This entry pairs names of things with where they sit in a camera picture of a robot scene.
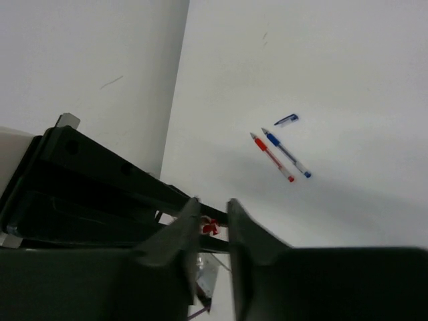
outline blue pen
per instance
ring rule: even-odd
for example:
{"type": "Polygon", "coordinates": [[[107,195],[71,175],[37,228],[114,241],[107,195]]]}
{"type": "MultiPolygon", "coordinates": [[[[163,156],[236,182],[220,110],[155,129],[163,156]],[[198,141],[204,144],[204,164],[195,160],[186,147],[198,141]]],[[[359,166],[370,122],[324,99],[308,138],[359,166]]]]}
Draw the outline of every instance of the blue pen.
{"type": "Polygon", "coordinates": [[[271,141],[272,144],[274,144],[274,146],[276,148],[278,148],[280,151],[282,151],[282,153],[284,155],[287,156],[288,159],[291,160],[291,162],[293,163],[293,165],[303,174],[305,175],[307,178],[311,177],[312,174],[310,171],[308,171],[305,166],[302,165],[301,162],[299,162],[297,160],[296,157],[294,157],[284,146],[282,146],[281,142],[274,136],[272,135],[268,130],[262,128],[261,129],[263,131],[263,133],[266,135],[267,139],[269,139],[271,141]]]}

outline red object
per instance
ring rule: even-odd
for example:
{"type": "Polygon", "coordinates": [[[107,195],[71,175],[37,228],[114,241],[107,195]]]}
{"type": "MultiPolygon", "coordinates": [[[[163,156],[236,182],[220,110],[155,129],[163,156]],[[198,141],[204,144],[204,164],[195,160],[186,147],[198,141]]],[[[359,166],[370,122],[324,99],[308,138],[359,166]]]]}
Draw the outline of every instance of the red object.
{"type": "Polygon", "coordinates": [[[202,234],[206,235],[206,234],[213,234],[213,235],[217,235],[219,232],[219,224],[217,222],[216,219],[211,219],[209,217],[206,217],[209,221],[208,224],[205,224],[204,226],[202,226],[202,234]]]}
{"type": "Polygon", "coordinates": [[[281,164],[281,162],[275,157],[274,154],[272,154],[270,150],[268,150],[267,147],[266,147],[265,153],[269,155],[270,159],[272,159],[272,161],[276,164],[276,166],[278,166],[279,169],[284,168],[283,164],[281,164]]]}
{"type": "Polygon", "coordinates": [[[265,151],[265,150],[267,150],[268,149],[268,147],[265,145],[265,143],[264,142],[262,142],[261,141],[261,139],[260,138],[255,138],[254,139],[254,142],[257,144],[257,146],[259,146],[260,147],[260,149],[262,150],[262,151],[265,151]]]}

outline red pen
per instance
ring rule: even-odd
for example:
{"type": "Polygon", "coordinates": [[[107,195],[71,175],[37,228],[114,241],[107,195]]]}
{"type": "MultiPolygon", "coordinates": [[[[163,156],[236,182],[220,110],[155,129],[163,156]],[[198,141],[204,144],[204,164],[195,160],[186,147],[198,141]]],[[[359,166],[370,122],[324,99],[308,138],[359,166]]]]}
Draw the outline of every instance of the red pen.
{"type": "Polygon", "coordinates": [[[261,141],[260,138],[258,138],[255,134],[250,132],[252,139],[254,140],[254,143],[256,143],[257,146],[261,149],[262,152],[265,152],[270,159],[274,162],[274,164],[278,167],[280,172],[289,180],[289,182],[294,182],[293,175],[290,174],[289,171],[287,171],[286,167],[280,162],[278,158],[275,157],[275,155],[270,151],[270,149],[265,145],[264,142],[261,141]]]}

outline pen cap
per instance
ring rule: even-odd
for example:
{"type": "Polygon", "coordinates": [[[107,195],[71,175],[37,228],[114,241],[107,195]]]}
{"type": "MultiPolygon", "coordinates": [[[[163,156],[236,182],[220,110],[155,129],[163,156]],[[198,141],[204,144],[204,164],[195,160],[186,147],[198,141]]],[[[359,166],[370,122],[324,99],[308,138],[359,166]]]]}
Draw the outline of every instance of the pen cap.
{"type": "Polygon", "coordinates": [[[291,114],[277,121],[274,125],[279,127],[285,127],[288,124],[291,124],[292,122],[297,122],[298,120],[299,120],[299,116],[297,116],[296,114],[291,114]]]}

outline mark on wall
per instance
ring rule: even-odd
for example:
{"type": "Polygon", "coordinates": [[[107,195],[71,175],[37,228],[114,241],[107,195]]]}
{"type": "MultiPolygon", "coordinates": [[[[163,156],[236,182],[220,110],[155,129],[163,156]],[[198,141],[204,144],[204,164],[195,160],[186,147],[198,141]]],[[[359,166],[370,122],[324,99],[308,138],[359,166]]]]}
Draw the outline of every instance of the mark on wall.
{"type": "Polygon", "coordinates": [[[104,87],[108,86],[108,85],[113,84],[114,82],[117,82],[119,79],[122,79],[122,78],[123,78],[123,76],[120,76],[119,78],[116,78],[115,80],[113,80],[113,81],[111,81],[111,82],[108,82],[107,84],[104,84],[104,85],[100,88],[100,90],[101,90],[102,88],[104,88],[104,87]]]}

